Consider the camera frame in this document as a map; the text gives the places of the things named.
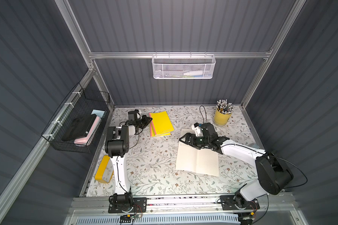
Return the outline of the yellow cover notebook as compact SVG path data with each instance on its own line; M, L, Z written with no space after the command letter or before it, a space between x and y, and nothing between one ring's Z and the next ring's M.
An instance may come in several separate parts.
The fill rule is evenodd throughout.
M156 135L171 133L174 131L174 127L166 111L160 113L150 113L149 116L153 118L150 124L152 124Z
M160 136L170 136L171 135L171 133L156 135L152 124L149 124L149 126L150 126L150 136L151 137L160 137Z

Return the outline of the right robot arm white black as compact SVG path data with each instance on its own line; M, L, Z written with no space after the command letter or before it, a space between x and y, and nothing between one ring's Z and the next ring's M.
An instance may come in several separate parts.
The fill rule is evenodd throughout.
M256 168L257 179L242 186L229 201L222 200L223 203L245 210L252 201L263 195L277 195L294 178L283 159L265 150L239 144L228 137L220 137L211 123L195 123L192 130L193 133L185 133L179 141L197 150L207 149L235 157Z

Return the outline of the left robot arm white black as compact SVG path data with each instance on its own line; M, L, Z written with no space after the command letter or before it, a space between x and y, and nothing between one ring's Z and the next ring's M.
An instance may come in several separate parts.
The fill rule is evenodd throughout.
M110 157L115 179L115 192L109 197L108 213L146 212L146 197L134 197L127 172L127 157L130 150L130 136L139 137L152 118L138 109L128 112L128 120L121 126L107 129L104 149Z

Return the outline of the cream lined notebook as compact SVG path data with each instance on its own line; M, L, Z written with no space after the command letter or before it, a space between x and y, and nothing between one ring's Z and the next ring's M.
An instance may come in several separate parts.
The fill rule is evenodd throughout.
M219 154L210 149L198 150L179 141L175 169L218 177Z

